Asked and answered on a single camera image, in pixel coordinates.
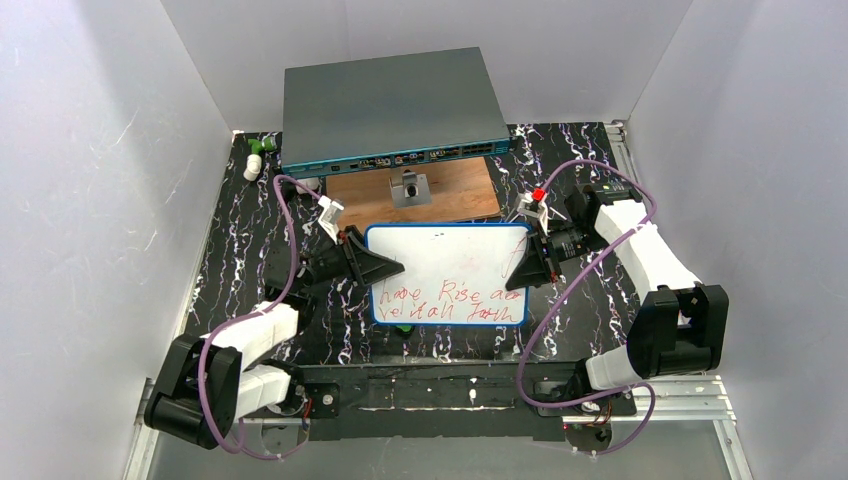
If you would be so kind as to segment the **blue-framed small whiteboard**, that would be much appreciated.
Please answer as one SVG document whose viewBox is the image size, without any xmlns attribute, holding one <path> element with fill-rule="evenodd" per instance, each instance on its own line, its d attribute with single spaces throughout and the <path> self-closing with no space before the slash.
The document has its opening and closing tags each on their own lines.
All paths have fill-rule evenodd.
<svg viewBox="0 0 848 480">
<path fill-rule="evenodd" d="M 383 325 L 519 326 L 528 289 L 509 290 L 526 250 L 522 223 L 387 223 L 366 229 L 366 247 L 404 271 L 370 287 Z"/>
</svg>

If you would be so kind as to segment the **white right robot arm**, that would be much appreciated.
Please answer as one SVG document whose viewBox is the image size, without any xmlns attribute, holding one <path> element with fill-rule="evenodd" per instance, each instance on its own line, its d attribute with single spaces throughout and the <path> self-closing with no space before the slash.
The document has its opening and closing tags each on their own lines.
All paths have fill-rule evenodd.
<svg viewBox="0 0 848 480">
<path fill-rule="evenodd" d="M 625 343 L 583 359 L 571 378 L 539 401 L 572 401 L 641 380 L 706 372 L 721 360 L 729 297 L 677 259 L 660 236 L 642 195 L 632 186 L 582 184 L 566 199 L 567 221 L 548 226 L 544 194 L 525 197 L 531 217 L 523 257 L 506 280 L 509 291 L 554 282 L 562 263 L 610 248 L 633 282 L 640 306 Z"/>
</svg>

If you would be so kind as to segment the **white pipe elbow fitting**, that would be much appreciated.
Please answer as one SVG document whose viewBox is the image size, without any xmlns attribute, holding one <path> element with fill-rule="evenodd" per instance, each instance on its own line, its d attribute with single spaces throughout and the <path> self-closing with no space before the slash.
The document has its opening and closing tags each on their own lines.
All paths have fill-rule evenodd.
<svg viewBox="0 0 848 480">
<path fill-rule="evenodd" d="M 250 154 L 246 158 L 243 178 L 248 182 L 255 182 L 263 171 L 263 157 L 259 154 Z"/>
</svg>

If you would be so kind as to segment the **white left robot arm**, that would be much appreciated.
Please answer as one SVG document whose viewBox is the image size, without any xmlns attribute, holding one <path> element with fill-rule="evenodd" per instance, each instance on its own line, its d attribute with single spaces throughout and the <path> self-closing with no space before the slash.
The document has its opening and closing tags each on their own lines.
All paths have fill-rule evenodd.
<svg viewBox="0 0 848 480">
<path fill-rule="evenodd" d="M 337 278 L 370 286 L 404 270 L 401 262 L 369 250 L 353 226 L 317 254 L 269 255 L 264 302 L 209 334 L 182 334 L 172 341 L 144 408 L 144 424 L 207 450 L 242 449 L 241 441 L 226 439 L 232 427 L 288 402 L 303 383 L 299 367 L 264 356 L 310 324 L 316 287 Z"/>
</svg>

